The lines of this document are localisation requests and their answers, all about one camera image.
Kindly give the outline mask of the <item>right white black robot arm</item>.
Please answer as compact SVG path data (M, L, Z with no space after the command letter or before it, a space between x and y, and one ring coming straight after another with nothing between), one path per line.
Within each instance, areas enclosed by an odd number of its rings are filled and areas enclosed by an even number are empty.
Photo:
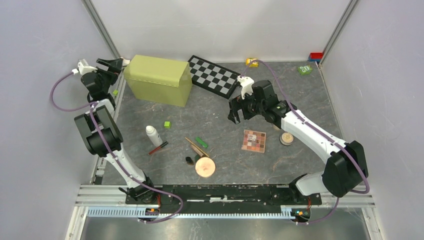
M293 203L302 204L312 194L328 192L342 198L349 192L369 192L366 157L359 142L346 142L333 136L288 100L279 100L269 80L255 82L250 77L238 76L237 82L241 94L229 101L229 120L238 124L239 111L245 120L262 116L304 143L325 164L324 171L304 174L292 181L288 196Z

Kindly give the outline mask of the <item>green makeup organizer box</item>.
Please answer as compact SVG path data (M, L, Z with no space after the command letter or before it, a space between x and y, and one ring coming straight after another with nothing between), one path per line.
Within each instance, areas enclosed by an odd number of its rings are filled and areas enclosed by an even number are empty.
M123 71L139 100L185 107L192 89L187 61L135 55Z

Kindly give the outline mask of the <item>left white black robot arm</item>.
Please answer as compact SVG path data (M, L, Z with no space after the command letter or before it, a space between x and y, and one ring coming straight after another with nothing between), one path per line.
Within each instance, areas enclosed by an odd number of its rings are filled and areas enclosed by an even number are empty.
M119 190L126 194L127 200L151 204L158 198L157 190L126 153L123 136L112 116L116 104L109 89L129 61L99 58L96 62L107 69L90 66L85 59L77 63L76 71L91 101L88 112L75 117L74 122L88 151L109 162L124 179L126 187Z

